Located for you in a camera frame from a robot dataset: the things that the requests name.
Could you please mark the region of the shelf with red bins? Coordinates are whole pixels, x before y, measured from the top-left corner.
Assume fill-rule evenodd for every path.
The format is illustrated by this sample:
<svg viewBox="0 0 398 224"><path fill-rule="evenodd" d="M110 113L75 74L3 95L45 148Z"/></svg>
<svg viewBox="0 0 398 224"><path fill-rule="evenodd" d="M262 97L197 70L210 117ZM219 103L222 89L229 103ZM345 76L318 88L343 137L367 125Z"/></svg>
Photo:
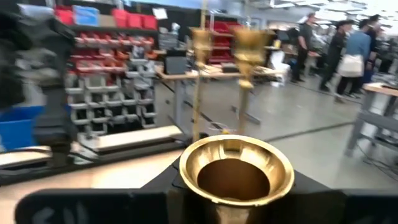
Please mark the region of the shelf with red bins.
<svg viewBox="0 0 398 224"><path fill-rule="evenodd" d="M211 25L207 20L206 26L212 30L213 50L208 59L211 64L228 63L233 61L233 29L241 27L238 22L214 21Z"/></svg>

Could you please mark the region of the blue plastic bin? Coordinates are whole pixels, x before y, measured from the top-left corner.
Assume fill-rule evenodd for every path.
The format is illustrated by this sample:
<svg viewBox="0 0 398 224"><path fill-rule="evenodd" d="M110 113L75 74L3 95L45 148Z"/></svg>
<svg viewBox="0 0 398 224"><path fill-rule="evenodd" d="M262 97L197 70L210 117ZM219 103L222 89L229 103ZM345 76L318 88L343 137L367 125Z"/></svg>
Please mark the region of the blue plastic bin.
<svg viewBox="0 0 398 224"><path fill-rule="evenodd" d="M0 113L0 151L36 146L33 137L34 119L43 106L15 107Z"/></svg>

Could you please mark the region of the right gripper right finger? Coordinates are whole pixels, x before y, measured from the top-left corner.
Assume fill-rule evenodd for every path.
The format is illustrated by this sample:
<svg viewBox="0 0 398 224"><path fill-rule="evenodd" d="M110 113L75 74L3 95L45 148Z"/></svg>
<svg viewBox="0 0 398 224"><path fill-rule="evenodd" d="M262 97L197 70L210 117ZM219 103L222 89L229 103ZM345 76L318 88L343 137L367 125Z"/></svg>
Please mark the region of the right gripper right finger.
<svg viewBox="0 0 398 224"><path fill-rule="evenodd" d="M294 174L291 191L267 205L258 224L344 224L345 193Z"/></svg>

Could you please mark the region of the parts bin storage rack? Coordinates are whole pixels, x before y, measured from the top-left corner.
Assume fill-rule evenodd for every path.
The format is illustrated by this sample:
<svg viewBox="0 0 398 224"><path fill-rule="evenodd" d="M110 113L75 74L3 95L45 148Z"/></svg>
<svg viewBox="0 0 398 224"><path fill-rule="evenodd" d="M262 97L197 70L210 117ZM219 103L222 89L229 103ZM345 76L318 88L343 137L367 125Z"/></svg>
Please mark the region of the parts bin storage rack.
<svg viewBox="0 0 398 224"><path fill-rule="evenodd" d="M156 126L156 54L148 30L72 26L70 115L87 139Z"/></svg>

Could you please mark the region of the person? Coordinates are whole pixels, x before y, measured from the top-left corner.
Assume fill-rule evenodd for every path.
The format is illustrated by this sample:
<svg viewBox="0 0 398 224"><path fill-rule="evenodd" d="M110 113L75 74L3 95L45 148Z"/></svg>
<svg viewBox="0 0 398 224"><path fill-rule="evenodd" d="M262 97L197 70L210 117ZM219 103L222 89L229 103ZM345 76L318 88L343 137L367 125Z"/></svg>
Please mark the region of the person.
<svg viewBox="0 0 398 224"><path fill-rule="evenodd" d="M339 83L335 91L335 102L343 103L343 94L348 84L351 84L349 91L353 94L361 81L364 73L364 64L369 57L371 38L367 35L369 30L369 19L363 19L358 30L352 33L346 41L345 53L338 66L340 75Z"/></svg>
<svg viewBox="0 0 398 224"><path fill-rule="evenodd" d="M372 75L374 74L374 63L377 56L377 34L379 32L379 20L380 15L375 14L369 18L368 22L368 31L367 35L371 38L371 43L369 46L369 57L368 61L366 62L364 75L363 75L363 84L367 84L371 82Z"/></svg>
<svg viewBox="0 0 398 224"><path fill-rule="evenodd" d="M326 68L318 87L320 91L330 91L326 84L333 78L337 70L338 64L341 60L341 51L345 47L346 35L351 30L353 24L354 20L347 19L339 21L336 25L336 32L328 44Z"/></svg>
<svg viewBox="0 0 398 224"><path fill-rule="evenodd" d="M309 13L306 20L300 25L298 33L298 45L297 45L297 60L292 70L292 76L290 81L292 83L303 82L300 77L300 71L305 66L308 53L312 49L312 37L313 37L313 25L316 21L315 13Z"/></svg>

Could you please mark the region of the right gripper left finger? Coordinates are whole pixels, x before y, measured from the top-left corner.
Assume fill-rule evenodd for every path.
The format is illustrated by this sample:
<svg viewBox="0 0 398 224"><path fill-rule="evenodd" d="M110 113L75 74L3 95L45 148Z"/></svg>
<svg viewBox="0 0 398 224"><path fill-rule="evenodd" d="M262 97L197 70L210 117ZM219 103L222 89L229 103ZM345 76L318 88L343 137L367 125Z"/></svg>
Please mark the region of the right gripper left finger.
<svg viewBox="0 0 398 224"><path fill-rule="evenodd" d="M179 162L136 190L133 224L207 224L205 202L183 182Z"/></svg>

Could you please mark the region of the gold metal candlestick holder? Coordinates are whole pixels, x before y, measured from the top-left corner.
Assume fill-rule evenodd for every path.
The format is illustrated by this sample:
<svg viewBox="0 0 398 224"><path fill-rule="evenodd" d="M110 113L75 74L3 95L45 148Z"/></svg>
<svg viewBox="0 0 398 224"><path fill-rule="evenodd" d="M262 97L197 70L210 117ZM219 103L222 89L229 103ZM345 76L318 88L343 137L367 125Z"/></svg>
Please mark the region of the gold metal candlestick holder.
<svg viewBox="0 0 398 224"><path fill-rule="evenodd" d="M197 79L195 86L195 94L193 97L193 142L200 138L200 104L201 104L201 78L202 70L205 68L209 54L212 51L213 41L212 34L205 28L191 28L193 37L193 51L197 66Z"/></svg>
<svg viewBox="0 0 398 224"><path fill-rule="evenodd" d="M263 224L268 206L286 196L295 174L288 158L256 138L222 134L183 151L179 172L199 199L205 224Z"/></svg>
<svg viewBox="0 0 398 224"><path fill-rule="evenodd" d="M252 76L274 75L275 70L262 67L265 59L265 43L270 32L268 30L252 29L250 27L235 27L233 35L235 40L234 58L240 76L240 103L238 108L239 135L244 135L246 127L246 111L249 105L249 92L254 88Z"/></svg>

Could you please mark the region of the blue storage box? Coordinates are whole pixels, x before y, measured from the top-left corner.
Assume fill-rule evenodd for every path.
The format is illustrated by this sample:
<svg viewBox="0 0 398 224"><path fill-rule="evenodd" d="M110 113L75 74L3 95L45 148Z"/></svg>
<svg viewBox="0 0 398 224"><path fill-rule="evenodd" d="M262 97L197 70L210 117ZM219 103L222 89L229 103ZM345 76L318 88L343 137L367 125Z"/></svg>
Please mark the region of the blue storage box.
<svg viewBox="0 0 398 224"><path fill-rule="evenodd" d="M73 5L73 19L74 23L79 26L93 26L100 25L100 11L94 7Z"/></svg>

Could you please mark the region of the grey metal work table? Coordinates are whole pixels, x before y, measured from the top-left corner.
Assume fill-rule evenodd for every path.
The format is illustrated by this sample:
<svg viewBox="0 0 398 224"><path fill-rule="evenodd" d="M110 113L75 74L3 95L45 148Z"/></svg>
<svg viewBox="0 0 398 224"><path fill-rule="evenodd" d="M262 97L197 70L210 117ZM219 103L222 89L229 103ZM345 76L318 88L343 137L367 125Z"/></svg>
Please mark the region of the grey metal work table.
<svg viewBox="0 0 398 224"><path fill-rule="evenodd" d="M368 83L365 84L364 90L366 94L348 139L345 154L347 156L351 156L360 139L367 139L372 146L380 144L398 152L398 146L395 146L393 143L389 143L386 140L387 135L383 134L384 130L398 134L398 119L395 119L394 117L394 114L398 109L398 86L390 86L383 83ZM377 114L371 111L377 94L389 97L384 107L383 114ZM374 136L367 136L362 133L362 129L365 124L370 124L376 127Z"/></svg>

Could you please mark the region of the wooden top office desk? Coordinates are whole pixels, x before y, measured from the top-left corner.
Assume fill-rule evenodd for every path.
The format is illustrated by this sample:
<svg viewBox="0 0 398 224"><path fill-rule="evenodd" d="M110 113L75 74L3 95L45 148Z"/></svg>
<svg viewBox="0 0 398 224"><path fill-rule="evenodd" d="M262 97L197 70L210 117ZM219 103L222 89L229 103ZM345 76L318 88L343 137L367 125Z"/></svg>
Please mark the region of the wooden top office desk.
<svg viewBox="0 0 398 224"><path fill-rule="evenodd" d="M220 65L207 66L207 70L205 71L204 78L241 78L243 77L240 73L223 73ZM185 72L183 74L176 75L167 75L163 72L163 66L156 65L155 71L160 80L165 82L173 82L174 83L174 110L173 115L169 116L169 119L176 126L182 126L182 106L184 103L191 103L191 98L185 99L185 92L183 87L183 81L189 79L196 79L198 75L195 72ZM259 77L278 77L283 73L282 70L273 70L271 68L266 67L258 67L255 71L254 75Z"/></svg>

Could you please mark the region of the thin yellow pole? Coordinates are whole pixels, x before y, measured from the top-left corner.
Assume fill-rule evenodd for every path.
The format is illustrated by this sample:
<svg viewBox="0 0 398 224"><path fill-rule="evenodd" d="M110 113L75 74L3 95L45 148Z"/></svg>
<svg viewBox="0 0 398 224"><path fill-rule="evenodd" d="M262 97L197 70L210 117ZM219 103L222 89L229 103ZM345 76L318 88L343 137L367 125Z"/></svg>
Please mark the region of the thin yellow pole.
<svg viewBox="0 0 398 224"><path fill-rule="evenodd" d="M200 20L201 29L205 29L207 3L208 0L201 0L201 20Z"/></svg>

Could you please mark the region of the red storage box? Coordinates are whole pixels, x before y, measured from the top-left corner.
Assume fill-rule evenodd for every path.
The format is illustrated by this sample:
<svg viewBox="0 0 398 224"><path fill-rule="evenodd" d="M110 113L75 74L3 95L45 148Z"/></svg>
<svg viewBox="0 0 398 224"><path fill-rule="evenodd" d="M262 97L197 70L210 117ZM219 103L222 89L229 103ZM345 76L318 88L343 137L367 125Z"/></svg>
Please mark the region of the red storage box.
<svg viewBox="0 0 398 224"><path fill-rule="evenodd" d="M70 7L57 7L55 9L56 17L66 25L74 25L73 11Z"/></svg>

